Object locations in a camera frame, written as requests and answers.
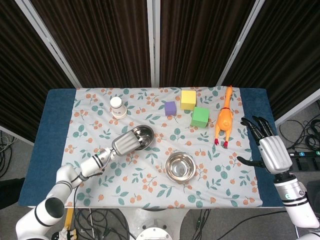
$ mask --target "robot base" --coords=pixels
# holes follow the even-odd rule
[[[137,240],[179,240],[180,228],[188,209],[149,211],[140,208],[119,209]]]

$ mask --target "white tablecloth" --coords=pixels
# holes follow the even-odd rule
[[[206,128],[190,126],[192,111],[180,109],[181,90],[196,90],[198,107],[209,108]],[[214,145],[215,123],[224,105],[225,87],[168,88],[81,88],[77,89],[65,142],[62,165],[79,164],[109,148],[113,139],[138,125],[149,125],[154,141],[146,150],[117,157],[104,174],[82,183],[76,194],[77,207],[90,208],[232,208],[262,204],[255,169],[236,157],[251,158],[240,90],[233,88],[230,109],[233,124],[228,149],[222,147],[225,134]],[[116,120],[111,97],[122,98],[126,118]],[[165,116],[164,103],[175,101],[176,116]],[[171,181],[164,170],[168,156],[176,151],[191,155],[195,176],[186,184]],[[72,194],[67,206],[73,205]]]

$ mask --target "black curtain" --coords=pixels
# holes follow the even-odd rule
[[[73,85],[15,1],[0,14],[0,126],[34,142],[48,91]]]
[[[160,86],[214,86],[254,0],[161,0]]]
[[[267,89],[275,119],[318,90],[320,1],[265,1],[223,85]]]
[[[146,0],[32,0],[85,88],[150,87]]]

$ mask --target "cable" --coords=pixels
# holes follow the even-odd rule
[[[122,221],[120,220],[120,218],[110,209],[109,210],[110,213],[112,213],[116,219],[118,219],[118,221],[120,222],[120,224],[122,225],[122,227],[125,229],[125,231],[127,232],[127,234],[129,234],[131,237],[133,237],[133,239],[136,239],[136,237],[128,230],[129,226],[128,226],[128,222],[125,218],[125,216],[123,215],[123,213],[120,211],[120,213],[122,214],[124,220],[125,220],[125,225],[122,223]]]
[[[244,223],[245,221],[248,221],[250,219],[254,219],[257,217],[262,217],[262,216],[267,216],[267,215],[272,215],[272,214],[279,214],[279,213],[286,213],[287,211],[274,211],[274,212],[269,212],[269,213],[264,213],[264,214],[259,214],[259,215],[255,215],[255,216],[251,216],[248,217],[244,220],[242,220],[241,222],[239,222],[237,225],[235,225],[233,228],[231,228],[229,231],[227,231],[225,234],[223,234],[221,237],[219,237],[217,240],[222,239],[225,235],[227,235],[228,233],[230,233],[232,230],[234,230],[236,227],[238,227],[240,224]]]
[[[93,176],[98,176],[98,175],[101,175],[102,172],[100,173],[96,173],[96,174],[93,174],[93,175],[90,175],[88,176],[89,178],[93,177]],[[73,222],[73,227],[77,230],[77,234],[79,237],[83,238],[83,239],[86,239],[86,240],[102,240],[104,238],[107,237],[107,235],[109,233],[114,233],[117,235],[117,237],[119,238],[119,240],[129,240],[130,239],[130,236],[133,238],[133,239],[136,239],[136,237],[129,231],[129,226],[128,226],[128,222],[126,221],[126,218],[125,216],[122,214],[121,211],[119,211],[122,216],[123,216],[123,219],[125,221],[125,224],[123,224],[123,222],[120,220],[120,218],[113,212],[113,210],[111,209],[106,209],[105,213],[101,212],[103,211],[102,209],[94,209],[94,210],[91,210],[91,213],[88,214],[88,216],[85,216],[84,212],[85,211],[88,211],[87,209],[78,209],[77,208],[77,212],[76,212],[76,195],[77,195],[77,190],[79,188],[79,185],[75,188],[75,191],[74,191],[74,196],[73,196],[73,212],[74,212],[74,222]],[[116,231],[114,228],[111,228],[111,227],[108,227],[108,220],[107,220],[107,215],[108,213],[111,213],[112,215],[114,215],[116,217],[116,219],[119,221],[119,223],[122,225],[122,227],[125,229],[126,231],[126,235],[127,236],[124,236],[122,235],[121,233],[119,233],[118,231]],[[94,217],[94,214],[98,214],[100,216],[102,216],[101,219],[97,219]],[[80,222],[80,218],[83,218],[86,223],[91,227],[91,228],[85,228],[81,222]],[[87,236],[83,236],[80,231],[78,231],[77,229],[77,225],[82,229],[84,230],[84,232],[89,236],[89,238]],[[95,238],[93,238],[91,236],[91,234],[88,232],[90,231],[91,229],[93,229],[93,232],[94,234],[96,235]]]
[[[287,147],[286,149],[308,149],[308,150],[313,150],[313,151],[318,151],[320,150],[320,130],[317,128],[320,128],[320,120],[315,119],[319,117],[320,114],[316,115],[313,117],[311,120],[308,122],[303,122],[303,125],[301,122],[297,120],[287,120],[286,122],[295,122],[298,123],[302,127],[302,131],[299,135],[299,137],[295,141],[289,140],[282,132],[282,125],[279,126],[279,131],[281,135],[283,136],[284,139],[286,139],[288,142],[292,143],[291,146]]]
[[[203,216],[202,216],[202,212],[203,212],[203,210],[201,210],[200,216],[197,220],[197,224],[196,224],[195,232],[192,236],[192,240],[201,240],[202,239],[202,230],[203,230],[203,228],[209,218],[211,209],[204,210]]]
[[[0,178],[2,178],[7,173],[9,166],[10,166],[10,163],[11,163],[11,159],[12,159],[12,155],[13,155],[13,150],[12,150],[11,145],[13,143],[15,143],[17,141],[17,139],[15,137],[13,137],[11,139],[10,136],[9,136],[9,138],[7,136],[3,136],[2,131],[0,131],[0,139],[1,139],[1,143],[0,143],[0,147],[1,147],[1,151],[0,151]],[[10,151],[10,155],[9,155],[9,160],[6,164],[6,151],[7,150]]]

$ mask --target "orange rubber chicken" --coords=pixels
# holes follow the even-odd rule
[[[220,113],[218,115],[218,120],[216,121],[215,125],[215,139],[214,144],[218,145],[218,135],[219,132],[225,131],[225,142],[223,146],[227,149],[228,148],[228,141],[232,130],[232,119],[234,118],[233,113],[230,110],[230,98],[232,95],[232,86],[228,86],[225,91],[224,95],[224,106],[221,108]]]

